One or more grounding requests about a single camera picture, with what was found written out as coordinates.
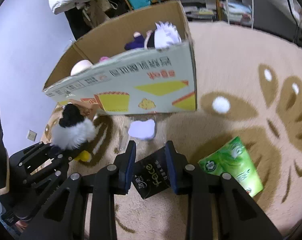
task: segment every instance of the cardboard flap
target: cardboard flap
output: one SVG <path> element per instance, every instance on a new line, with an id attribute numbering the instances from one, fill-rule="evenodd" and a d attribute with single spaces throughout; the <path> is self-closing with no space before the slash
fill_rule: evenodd
<path id="1" fill-rule="evenodd" d="M 69 76 L 71 73 L 71 69 L 77 62 L 83 59 L 87 59 L 87 57 L 85 57 L 85 54 L 80 54 L 79 49 L 75 47 L 76 45 L 72 44 L 60 58 L 56 67 L 53 69 L 49 78 L 45 82 L 43 90 L 55 84 L 59 80 Z"/>

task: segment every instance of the fluffy carpet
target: fluffy carpet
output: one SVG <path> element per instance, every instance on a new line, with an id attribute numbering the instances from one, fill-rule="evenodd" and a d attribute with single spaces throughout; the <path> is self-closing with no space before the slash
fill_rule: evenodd
<path id="1" fill-rule="evenodd" d="M 136 141 L 136 160 L 172 140 L 179 153 L 197 163 L 240 136 L 264 185 L 254 199 L 287 235 L 302 219 L 302 49 L 269 34 L 225 23 L 190 23 L 190 31 L 198 110 L 96 116 L 98 135 L 87 149 L 93 159 L 89 164 L 72 161 L 69 174 L 91 174 L 112 163 L 126 147 L 132 120 L 151 117 L 157 125 L 153 140 Z M 223 114 L 212 108 L 217 97 L 230 103 Z M 61 112 L 58 105 L 42 136 L 45 143 Z M 118 239 L 185 238 L 186 196 L 176 196 L 169 188 L 142 200 L 132 185 L 127 196 L 115 196 L 115 203 Z"/>

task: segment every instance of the stuffed toy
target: stuffed toy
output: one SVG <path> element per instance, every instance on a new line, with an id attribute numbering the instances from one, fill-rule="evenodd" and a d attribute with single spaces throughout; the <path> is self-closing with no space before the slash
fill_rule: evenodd
<path id="1" fill-rule="evenodd" d="M 99 62 L 105 61 L 105 60 L 108 60 L 108 59 L 109 59 L 109 57 L 103 56 L 103 57 L 100 58 Z M 74 75 L 76 75 L 78 73 L 81 73 L 81 72 L 89 69 L 92 66 L 93 66 L 93 64 L 89 60 L 87 60 L 87 59 L 80 60 L 78 63 L 76 63 L 73 66 L 73 68 L 71 69 L 70 75 L 74 76 Z"/>
<path id="2" fill-rule="evenodd" d="M 181 38 L 175 25 L 172 25 L 172 23 L 169 22 L 159 22 L 159 24 L 155 23 L 155 25 L 156 30 L 148 31 L 145 39 L 141 33 L 135 32 L 133 34 L 134 41 L 127 43 L 124 49 L 164 49 L 172 44 L 181 43 Z"/>
<path id="3" fill-rule="evenodd" d="M 96 136 L 93 122 L 81 115 L 79 108 L 69 103 L 65 105 L 62 118 L 52 128 L 52 143 L 62 150 L 79 149 L 83 143 L 92 141 Z M 82 151 L 75 160 L 91 161 L 91 155 Z"/>
<path id="4" fill-rule="evenodd" d="M 130 49 L 144 48 L 144 37 L 141 35 L 141 33 L 135 32 L 133 34 L 133 37 L 134 37 L 134 41 L 125 44 L 124 49 L 130 50 Z"/>

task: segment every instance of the metal bolt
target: metal bolt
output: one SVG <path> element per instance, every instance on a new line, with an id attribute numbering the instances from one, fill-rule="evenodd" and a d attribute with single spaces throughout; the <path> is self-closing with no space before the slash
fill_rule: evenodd
<path id="1" fill-rule="evenodd" d="M 70 177 L 71 177 L 72 180 L 77 180 L 80 177 L 80 174 L 73 173 Z"/>
<path id="2" fill-rule="evenodd" d="M 108 171 L 115 171 L 116 170 L 116 165 L 114 164 L 110 164 L 108 167 L 107 167 Z"/>
<path id="3" fill-rule="evenodd" d="M 222 174 L 222 178 L 224 178 L 224 179 L 231 179 L 232 176 L 231 176 L 230 173 L 225 172 L 225 173 Z"/>
<path id="4" fill-rule="evenodd" d="M 187 165 L 185 166 L 185 169 L 186 169 L 187 171 L 193 171 L 193 170 L 195 169 L 195 167 L 194 167 L 194 165 L 192 165 L 192 164 L 187 164 Z"/>

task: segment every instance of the wall socket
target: wall socket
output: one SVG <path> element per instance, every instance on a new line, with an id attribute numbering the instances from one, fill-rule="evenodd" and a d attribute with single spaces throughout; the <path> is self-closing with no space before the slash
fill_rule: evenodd
<path id="1" fill-rule="evenodd" d="M 31 140 L 31 141 L 35 141 L 36 135 L 37 135 L 36 132 L 33 132 L 33 131 L 29 130 L 26 138 Z"/>

